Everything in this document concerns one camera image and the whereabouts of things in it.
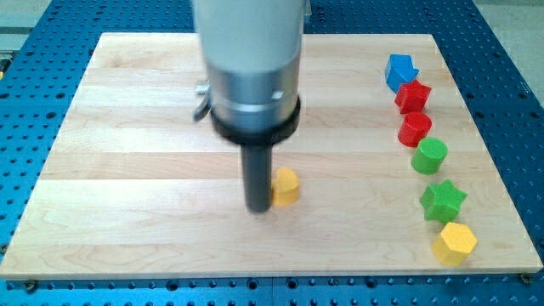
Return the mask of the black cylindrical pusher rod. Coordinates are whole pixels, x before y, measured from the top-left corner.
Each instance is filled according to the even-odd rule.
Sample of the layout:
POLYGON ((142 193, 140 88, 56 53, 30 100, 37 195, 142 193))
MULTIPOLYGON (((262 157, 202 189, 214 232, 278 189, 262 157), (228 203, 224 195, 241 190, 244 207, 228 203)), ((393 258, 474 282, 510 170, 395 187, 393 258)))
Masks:
POLYGON ((245 202, 252 213, 264 213, 271 206, 271 164, 270 146, 241 147, 245 202))

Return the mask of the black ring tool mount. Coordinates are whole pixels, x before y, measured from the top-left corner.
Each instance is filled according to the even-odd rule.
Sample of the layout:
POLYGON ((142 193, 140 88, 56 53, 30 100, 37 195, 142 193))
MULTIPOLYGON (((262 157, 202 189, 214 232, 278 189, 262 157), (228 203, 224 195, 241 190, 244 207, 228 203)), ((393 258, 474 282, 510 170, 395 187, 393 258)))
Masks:
POLYGON ((297 130, 300 118, 301 99, 297 98, 297 103, 291 115, 281 124, 267 128, 260 132, 248 132, 246 130, 234 127, 219 119, 214 110, 210 110, 212 126, 215 131, 237 145, 250 146, 273 146, 285 139, 288 139, 297 130))

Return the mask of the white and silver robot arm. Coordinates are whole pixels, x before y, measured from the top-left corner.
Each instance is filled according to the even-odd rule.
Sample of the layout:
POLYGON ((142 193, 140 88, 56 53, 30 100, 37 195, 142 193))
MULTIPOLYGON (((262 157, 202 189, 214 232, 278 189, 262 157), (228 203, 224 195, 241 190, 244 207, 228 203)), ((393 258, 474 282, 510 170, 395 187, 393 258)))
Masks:
POLYGON ((305 0, 194 0, 207 79, 195 120, 241 147, 247 209, 271 206, 274 145, 298 128, 305 0))

